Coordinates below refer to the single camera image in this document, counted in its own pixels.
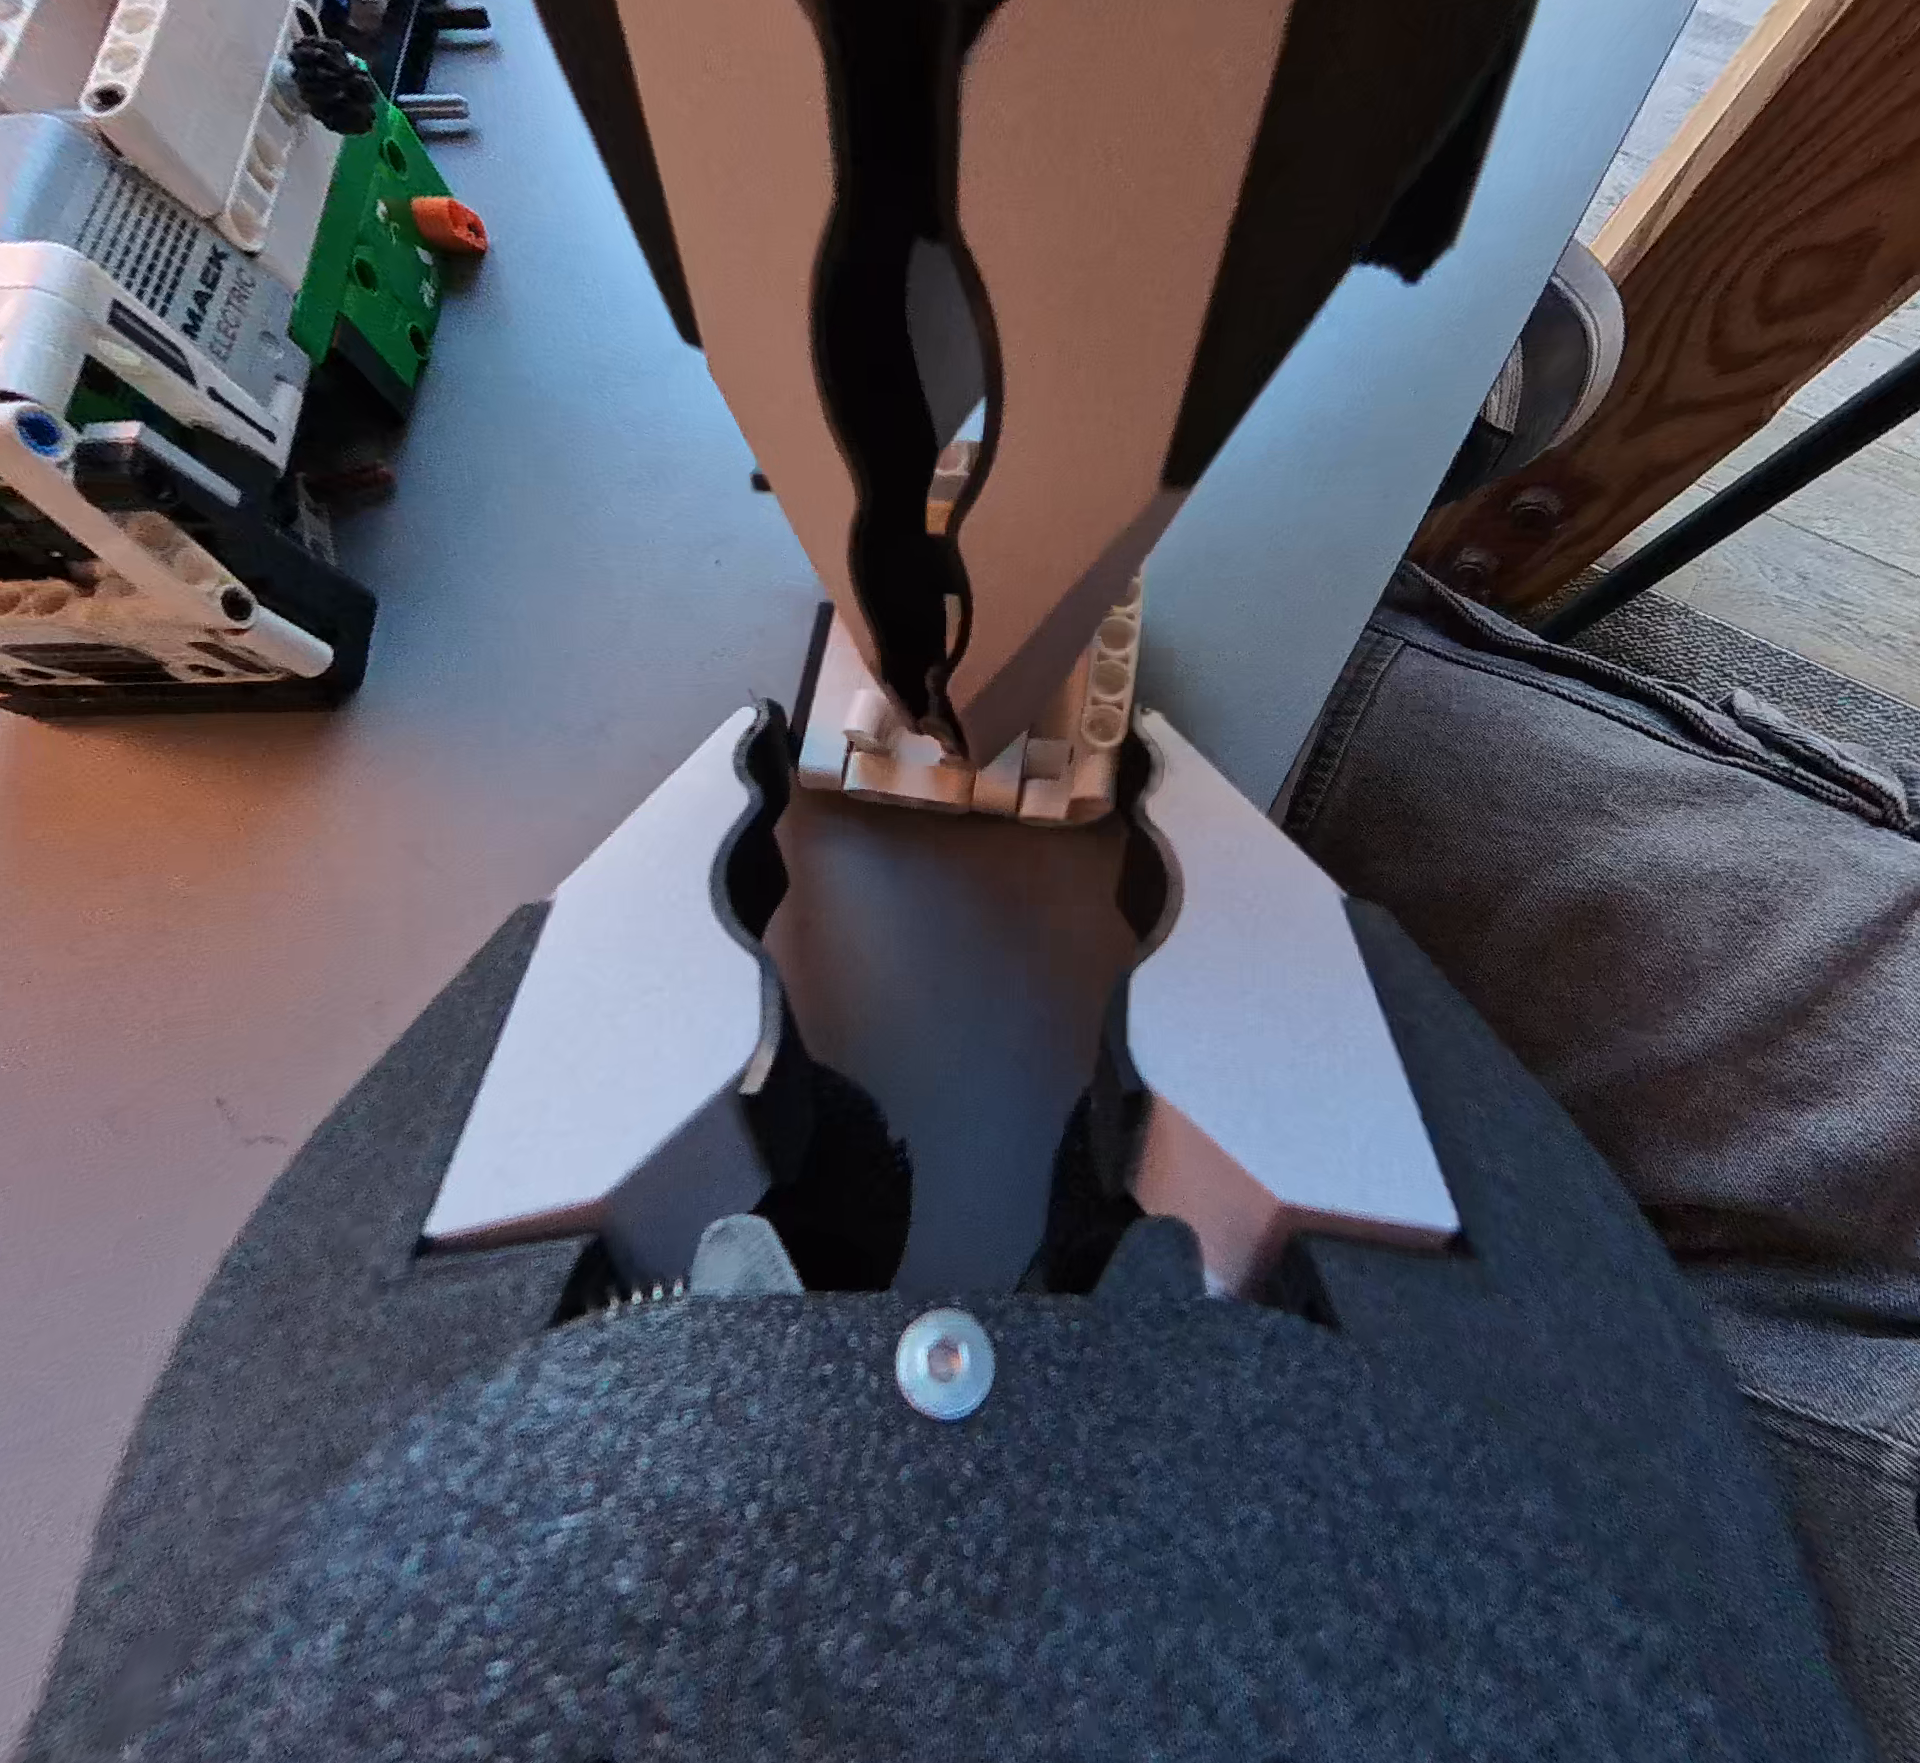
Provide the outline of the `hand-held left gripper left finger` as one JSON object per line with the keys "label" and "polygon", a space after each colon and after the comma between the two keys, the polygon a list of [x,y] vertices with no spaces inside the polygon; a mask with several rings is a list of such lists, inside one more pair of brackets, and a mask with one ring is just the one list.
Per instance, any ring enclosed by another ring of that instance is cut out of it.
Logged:
{"label": "hand-held left gripper left finger", "polygon": [[787,1035],[763,933],[787,890],[787,797],[787,714],[739,704],[553,890],[427,1250],[587,1235],[651,1285],[763,1196]]}

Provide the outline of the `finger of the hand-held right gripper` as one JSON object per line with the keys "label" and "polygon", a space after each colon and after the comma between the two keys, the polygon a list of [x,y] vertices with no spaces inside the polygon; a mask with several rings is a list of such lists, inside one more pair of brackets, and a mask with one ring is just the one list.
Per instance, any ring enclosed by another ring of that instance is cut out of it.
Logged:
{"label": "finger of the hand-held right gripper", "polygon": [[900,704],[986,762],[1040,720],[1167,523],[1167,459],[1297,0],[904,0]]}
{"label": "finger of the hand-held right gripper", "polygon": [[696,330],[857,653],[959,752],[947,442],[913,323],[953,0],[614,0]]}

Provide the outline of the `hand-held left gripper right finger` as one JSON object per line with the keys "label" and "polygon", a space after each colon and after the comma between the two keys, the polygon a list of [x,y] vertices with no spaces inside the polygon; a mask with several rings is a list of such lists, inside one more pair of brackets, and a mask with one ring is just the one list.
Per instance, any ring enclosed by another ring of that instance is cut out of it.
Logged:
{"label": "hand-held left gripper right finger", "polygon": [[1434,1250],[1460,1210],[1349,900],[1160,712],[1121,749],[1104,1187],[1199,1237],[1251,1299],[1297,1235]]}

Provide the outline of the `white lego panel assembly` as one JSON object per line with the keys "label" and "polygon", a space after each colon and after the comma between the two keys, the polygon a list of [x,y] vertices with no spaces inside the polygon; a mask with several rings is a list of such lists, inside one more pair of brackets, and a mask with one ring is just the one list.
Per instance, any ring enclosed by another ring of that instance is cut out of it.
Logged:
{"label": "white lego panel assembly", "polygon": [[991,447],[933,463],[947,524],[923,553],[959,569],[941,630],[964,744],[887,693],[881,623],[851,573],[851,469],[830,427],[803,430],[800,476],[779,476],[779,499],[836,603],[803,784],[1047,824],[1107,817],[1140,693],[1143,559],[1179,507],[1169,427],[1160,402],[1077,400],[1053,419],[1006,402]]}

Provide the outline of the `lego truck model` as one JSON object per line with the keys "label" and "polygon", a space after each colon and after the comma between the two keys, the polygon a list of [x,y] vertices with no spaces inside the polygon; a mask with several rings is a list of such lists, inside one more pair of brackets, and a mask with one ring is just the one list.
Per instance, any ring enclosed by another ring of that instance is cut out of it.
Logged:
{"label": "lego truck model", "polygon": [[4,712],[310,712],[480,217],[454,0],[4,0]]}

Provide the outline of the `person's grey shoe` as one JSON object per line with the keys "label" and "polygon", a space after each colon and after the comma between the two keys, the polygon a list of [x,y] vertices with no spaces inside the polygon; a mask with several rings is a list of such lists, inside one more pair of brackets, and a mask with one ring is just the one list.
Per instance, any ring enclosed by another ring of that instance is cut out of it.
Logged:
{"label": "person's grey shoe", "polygon": [[1431,504],[1513,476],[1574,437],[1613,389],[1621,353],[1621,289],[1586,242],[1570,240]]}

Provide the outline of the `person's leg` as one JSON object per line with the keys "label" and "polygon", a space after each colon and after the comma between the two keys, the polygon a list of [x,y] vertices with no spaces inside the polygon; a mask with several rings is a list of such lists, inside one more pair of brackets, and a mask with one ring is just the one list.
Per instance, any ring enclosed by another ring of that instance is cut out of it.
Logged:
{"label": "person's leg", "polygon": [[1284,792],[1706,1297],[1839,1669],[1917,1757],[1917,836],[1401,564]]}

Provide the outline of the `black metal stand leg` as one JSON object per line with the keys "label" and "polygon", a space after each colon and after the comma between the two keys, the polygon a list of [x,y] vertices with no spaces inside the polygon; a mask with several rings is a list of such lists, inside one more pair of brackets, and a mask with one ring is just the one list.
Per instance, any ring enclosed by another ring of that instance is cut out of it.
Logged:
{"label": "black metal stand leg", "polygon": [[1626,563],[1604,573],[1604,580],[1577,592],[1537,626],[1537,633],[1547,642],[1573,642],[1573,637],[1581,637],[1636,597],[1666,582],[1671,573],[1693,564],[1740,527],[1749,527],[1764,513],[1781,507],[1789,497],[1799,497],[1807,484],[1874,444],[1914,413],[1917,350],[1883,376],[1867,383],[1844,404],[1827,412],[1783,447],[1766,454],[1764,463],[1734,483],[1726,483],[1710,502],[1659,533]]}

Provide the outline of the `wooden post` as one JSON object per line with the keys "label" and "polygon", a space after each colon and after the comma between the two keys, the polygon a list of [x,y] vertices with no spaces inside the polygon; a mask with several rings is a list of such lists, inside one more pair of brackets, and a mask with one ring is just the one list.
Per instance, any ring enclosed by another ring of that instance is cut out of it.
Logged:
{"label": "wooden post", "polygon": [[1917,0],[1774,0],[1597,260],[1626,319],[1604,404],[1410,552],[1497,609],[1570,586],[1917,293]]}

